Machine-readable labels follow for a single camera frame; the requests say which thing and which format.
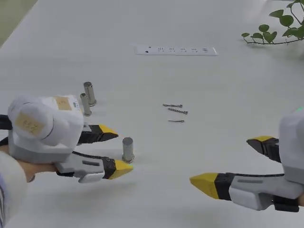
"floor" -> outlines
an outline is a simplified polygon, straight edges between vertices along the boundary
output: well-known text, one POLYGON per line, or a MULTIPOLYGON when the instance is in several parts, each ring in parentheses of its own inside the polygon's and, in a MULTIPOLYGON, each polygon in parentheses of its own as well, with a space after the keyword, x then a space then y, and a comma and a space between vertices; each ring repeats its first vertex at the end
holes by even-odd
POLYGON ((0 0, 0 47, 37 0, 0 0))

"electrical outlet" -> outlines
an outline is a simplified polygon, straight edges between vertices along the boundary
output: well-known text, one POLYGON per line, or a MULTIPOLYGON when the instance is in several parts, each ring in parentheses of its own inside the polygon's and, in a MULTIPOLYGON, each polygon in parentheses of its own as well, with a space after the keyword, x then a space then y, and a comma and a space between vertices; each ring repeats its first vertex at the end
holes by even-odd
POLYGON ((214 47, 163 47, 163 46, 136 46, 137 55, 174 55, 174 56, 217 56, 214 47))

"human hand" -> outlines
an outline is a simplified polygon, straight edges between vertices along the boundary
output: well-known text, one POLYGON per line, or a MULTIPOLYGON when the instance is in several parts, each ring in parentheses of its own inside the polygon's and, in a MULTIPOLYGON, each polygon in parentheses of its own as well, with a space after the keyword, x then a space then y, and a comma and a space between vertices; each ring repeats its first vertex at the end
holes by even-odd
MULTIPOLYGON (((9 146, 0 146, 0 151, 9 154, 9 146)), ((53 164, 31 164, 20 160, 17 161, 24 170, 24 173, 27 177, 27 182, 31 182, 35 178, 36 173, 57 171, 56 167, 53 164)))

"metal cylinder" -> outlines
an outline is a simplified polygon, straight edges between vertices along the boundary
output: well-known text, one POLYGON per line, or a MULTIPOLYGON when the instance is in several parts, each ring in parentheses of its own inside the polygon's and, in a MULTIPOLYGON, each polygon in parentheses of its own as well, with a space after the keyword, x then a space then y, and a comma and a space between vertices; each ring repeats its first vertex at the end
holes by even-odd
POLYGON ((85 94, 87 95, 90 107, 95 106, 95 104, 97 103, 97 101, 95 99, 92 83, 85 82, 84 83, 84 88, 85 88, 85 94))
POLYGON ((130 137, 123 139, 123 161, 125 163, 132 163, 134 161, 133 139, 130 137))
POLYGON ((82 93, 80 95, 80 98, 81 98, 82 106, 84 108, 84 115, 85 116, 90 116, 92 114, 92 111, 90 109, 90 105, 89 105, 87 95, 85 93, 82 93))

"tan sticker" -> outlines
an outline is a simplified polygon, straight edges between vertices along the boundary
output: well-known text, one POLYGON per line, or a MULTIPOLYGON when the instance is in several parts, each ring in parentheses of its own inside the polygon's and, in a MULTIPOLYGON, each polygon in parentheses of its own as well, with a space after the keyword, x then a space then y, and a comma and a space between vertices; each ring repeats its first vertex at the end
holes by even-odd
POLYGON ((24 131, 27 131, 34 136, 38 136, 41 130, 44 128, 44 124, 34 120, 30 116, 20 112, 16 121, 15 125, 21 128, 24 131))
POLYGON ((64 110, 64 111, 71 111, 72 107, 68 101, 68 97, 63 97, 63 96, 56 96, 55 100, 58 105, 59 110, 64 110))

